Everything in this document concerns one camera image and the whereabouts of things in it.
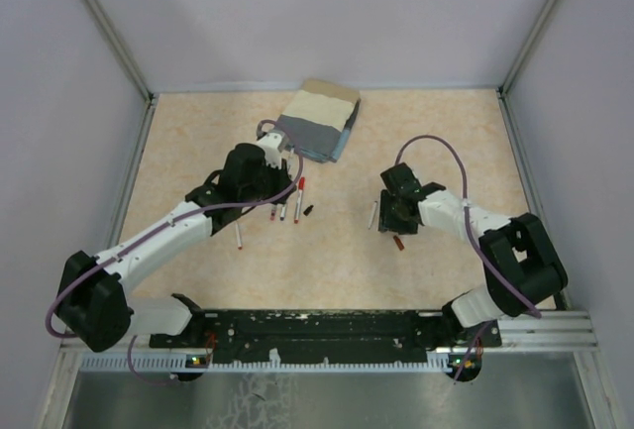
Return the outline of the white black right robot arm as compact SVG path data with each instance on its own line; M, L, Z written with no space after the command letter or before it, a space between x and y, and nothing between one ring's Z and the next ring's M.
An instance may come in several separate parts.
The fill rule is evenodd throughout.
M477 326L517 317L568 285L568 275L542 223L488 212L437 182L423 184L404 162L380 174L377 229L401 236L421 227L444 231L469 244L484 268L484 283L442 308L442 330L452 344L468 343Z

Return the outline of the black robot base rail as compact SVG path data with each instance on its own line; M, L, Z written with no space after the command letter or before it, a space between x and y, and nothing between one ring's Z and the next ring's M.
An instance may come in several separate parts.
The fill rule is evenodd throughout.
M435 350L502 344L498 325L461 330L439 311L196 310L176 336L150 336L153 349L201 349L215 364L418 364Z

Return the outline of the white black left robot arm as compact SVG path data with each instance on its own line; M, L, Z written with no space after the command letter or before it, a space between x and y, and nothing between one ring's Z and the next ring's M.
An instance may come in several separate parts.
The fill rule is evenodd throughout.
M284 138L274 134L236 145L224 167L190 191L147 230L95 256L77 252L65 263L54 315L95 353L123 338L168 335L182 345L199 344L206 323L199 307L182 295L133 298L134 290L178 254L264 204L295 189L283 156Z

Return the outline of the white red-end marker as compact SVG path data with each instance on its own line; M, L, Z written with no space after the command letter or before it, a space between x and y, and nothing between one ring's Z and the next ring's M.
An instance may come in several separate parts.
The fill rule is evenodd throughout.
M295 203L294 215L293 215L293 223L298 224L301 213L301 205L302 205L302 194L298 193Z

